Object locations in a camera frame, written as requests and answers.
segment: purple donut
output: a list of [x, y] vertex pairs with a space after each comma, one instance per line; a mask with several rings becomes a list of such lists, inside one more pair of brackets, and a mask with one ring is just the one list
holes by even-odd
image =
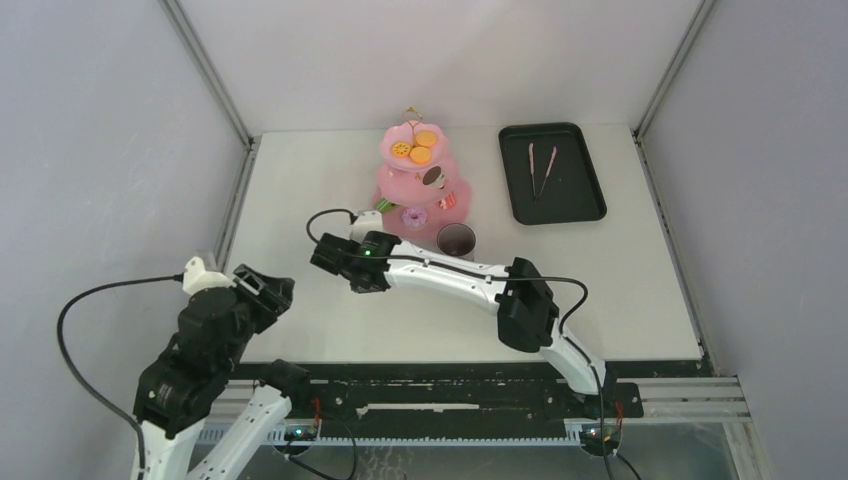
[[403, 211], [403, 224], [410, 230], [418, 230], [427, 223], [427, 210], [421, 207], [409, 207]]

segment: white wall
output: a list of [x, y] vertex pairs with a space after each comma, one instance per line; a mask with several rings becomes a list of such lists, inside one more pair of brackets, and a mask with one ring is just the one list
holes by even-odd
[[[56, 316], [212, 247], [241, 147], [155, 1], [3, 2], [0, 22], [0, 477], [129, 478], [132, 430], [74, 382]], [[101, 294], [69, 348], [129, 409], [184, 304], [175, 283]]]
[[848, 3], [721, 2], [649, 133], [719, 359], [775, 477], [844, 477]]
[[636, 127], [699, 0], [183, 0], [252, 133]]

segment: yellow cookie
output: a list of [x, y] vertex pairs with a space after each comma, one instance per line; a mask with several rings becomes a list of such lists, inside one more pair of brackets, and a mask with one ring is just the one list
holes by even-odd
[[415, 134], [415, 143], [422, 147], [432, 147], [439, 141], [439, 137], [435, 133], [424, 130]]
[[397, 158], [404, 158], [409, 156], [409, 152], [412, 150], [412, 145], [406, 142], [398, 142], [392, 145], [392, 155]]
[[432, 154], [430, 153], [430, 149], [427, 147], [415, 147], [409, 152], [409, 159], [418, 165], [426, 165], [430, 163], [430, 158]]

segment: white table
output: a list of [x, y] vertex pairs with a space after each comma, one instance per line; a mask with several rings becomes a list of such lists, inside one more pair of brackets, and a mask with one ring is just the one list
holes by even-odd
[[[581, 127], [607, 203], [598, 222], [524, 226], [513, 217], [498, 147], [499, 128], [445, 129], [474, 189], [467, 223], [475, 260], [524, 257], [544, 275], [589, 286], [569, 326], [607, 360], [681, 360], [700, 351], [653, 201], [626, 125]], [[428, 291], [357, 295], [347, 281], [309, 264], [304, 225], [318, 210], [368, 209], [382, 161], [382, 130], [262, 136], [234, 238], [230, 268], [246, 263], [296, 281], [292, 308], [255, 337], [243, 362], [539, 361], [497, 338], [496, 319]], [[344, 214], [315, 222], [316, 235], [346, 236]], [[576, 287], [551, 284], [561, 311]]]

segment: black tray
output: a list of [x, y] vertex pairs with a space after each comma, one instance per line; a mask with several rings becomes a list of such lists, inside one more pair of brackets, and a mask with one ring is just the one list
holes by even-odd
[[[506, 127], [498, 134], [512, 215], [524, 225], [588, 222], [607, 214], [607, 204], [580, 127], [545, 123]], [[538, 202], [533, 201], [528, 147], [533, 143], [536, 192], [542, 188], [553, 147], [557, 156]]]

